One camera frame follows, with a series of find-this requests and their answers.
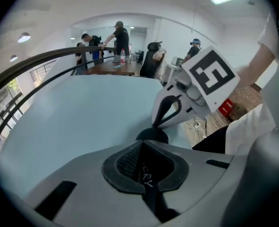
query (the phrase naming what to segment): black office chair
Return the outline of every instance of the black office chair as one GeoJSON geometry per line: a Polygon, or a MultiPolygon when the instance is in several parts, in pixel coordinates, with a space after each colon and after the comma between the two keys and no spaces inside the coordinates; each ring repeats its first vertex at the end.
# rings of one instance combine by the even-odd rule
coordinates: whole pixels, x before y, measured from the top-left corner
{"type": "Polygon", "coordinates": [[[140,54],[139,54],[138,59],[136,60],[136,62],[137,62],[137,64],[138,64],[138,63],[142,64],[142,63],[143,63],[143,60],[144,60],[144,52],[141,51],[140,54]]]}
{"type": "Polygon", "coordinates": [[[141,77],[154,78],[155,72],[161,64],[161,61],[153,59],[153,55],[161,48],[161,42],[152,42],[148,44],[148,52],[145,56],[144,64],[140,70],[141,77]]]}

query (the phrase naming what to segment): floor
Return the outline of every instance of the floor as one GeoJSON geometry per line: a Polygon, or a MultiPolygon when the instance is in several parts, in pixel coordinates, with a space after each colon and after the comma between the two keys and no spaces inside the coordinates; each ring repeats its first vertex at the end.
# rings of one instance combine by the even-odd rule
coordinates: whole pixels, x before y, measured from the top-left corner
{"type": "MultiPolygon", "coordinates": [[[[233,103],[238,103],[244,106],[247,111],[252,110],[257,105],[262,103],[260,94],[251,86],[236,89],[229,97],[233,103]]],[[[205,119],[200,119],[196,116],[183,123],[183,128],[186,135],[189,138],[191,146],[193,147],[208,135],[214,133],[216,130],[229,125],[231,122],[225,118],[218,110],[211,115],[208,115],[205,119]]]]}

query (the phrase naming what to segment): light blue surface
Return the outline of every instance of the light blue surface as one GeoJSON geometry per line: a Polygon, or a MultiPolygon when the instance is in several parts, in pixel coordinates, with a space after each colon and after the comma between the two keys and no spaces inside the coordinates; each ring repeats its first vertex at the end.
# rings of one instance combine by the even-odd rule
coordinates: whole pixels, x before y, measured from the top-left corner
{"type": "MultiPolygon", "coordinates": [[[[70,77],[41,95],[17,122],[0,154],[0,184],[23,198],[77,156],[132,143],[151,127],[158,80],[70,77]]],[[[181,125],[166,129],[171,145],[190,148],[181,125]]]]}

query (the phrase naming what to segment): white sleeve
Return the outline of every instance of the white sleeve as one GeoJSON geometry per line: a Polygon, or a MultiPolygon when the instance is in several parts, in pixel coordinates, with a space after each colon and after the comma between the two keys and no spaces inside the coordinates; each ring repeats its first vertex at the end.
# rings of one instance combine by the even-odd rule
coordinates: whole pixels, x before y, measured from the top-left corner
{"type": "Polygon", "coordinates": [[[258,40],[258,44],[265,45],[274,54],[276,60],[279,60],[279,35],[277,31],[276,19],[271,13],[268,14],[265,27],[258,40]]]}

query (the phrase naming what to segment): water bottle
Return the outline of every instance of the water bottle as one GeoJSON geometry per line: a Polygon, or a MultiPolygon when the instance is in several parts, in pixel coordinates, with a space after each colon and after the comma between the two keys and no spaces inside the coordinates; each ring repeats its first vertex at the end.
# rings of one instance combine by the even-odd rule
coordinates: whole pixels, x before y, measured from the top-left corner
{"type": "Polygon", "coordinates": [[[121,52],[120,52],[120,64],[122,66],[124,66],[125,63],[126,63],[126,53],[125,53],[124,49],[121,49],[121,52]]]}

